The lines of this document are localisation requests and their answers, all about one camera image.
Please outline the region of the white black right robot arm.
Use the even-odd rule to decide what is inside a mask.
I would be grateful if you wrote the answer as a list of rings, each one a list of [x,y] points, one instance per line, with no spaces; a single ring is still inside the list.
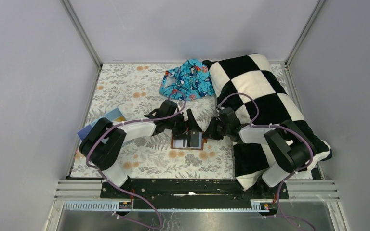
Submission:
[[[244,188],[257,184],[257,192],[269,198],[276,186],[314,160],[316,148],[293,121],[275,125],[242,124],[234,110],[225,108],[211,119],[203,138],[230,138],[241,151],[234,151],[235,176]]]

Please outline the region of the brown leather card holder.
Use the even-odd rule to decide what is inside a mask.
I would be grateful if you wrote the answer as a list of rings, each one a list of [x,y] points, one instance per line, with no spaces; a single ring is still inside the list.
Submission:
[[[175,137],[172,135],[172,140],[171,140],[171,148],[172,149],[180,149],[180,150],[203,150],[204,149],[204,144],[207,143],[207,139],[202,137],[202,147],[187,147],[187,138],[188,138],[188,133],[182,134],[180,137]]]

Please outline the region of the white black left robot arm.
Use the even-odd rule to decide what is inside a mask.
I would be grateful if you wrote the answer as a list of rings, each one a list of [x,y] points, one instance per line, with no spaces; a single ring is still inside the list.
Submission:
[[[154,109],[144,118],[112,122],[106,117],[97,120],[79,145],[79,152],[85,156],[87,165],[93,167],[109,181],[112,192],[119,198],[130,193],[130,177],[117,162],[123,145],[142,137],[151,137],[171,130],[172,140],[179,141],[181,149],[201,149],[203,130],[195,120],[191,109],[187,116],[182,108],[171,100],[164,100],[159,108]]]

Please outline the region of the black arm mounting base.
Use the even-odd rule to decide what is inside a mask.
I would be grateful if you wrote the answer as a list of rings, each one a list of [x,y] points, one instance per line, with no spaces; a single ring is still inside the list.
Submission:
[[[265,189],[252,186],[243,190],[237,180],[145,179],[127,180],[122,189],[149,201],[156,209],[253,209],[253,202],[274,203],[288,199],[286,186]]]

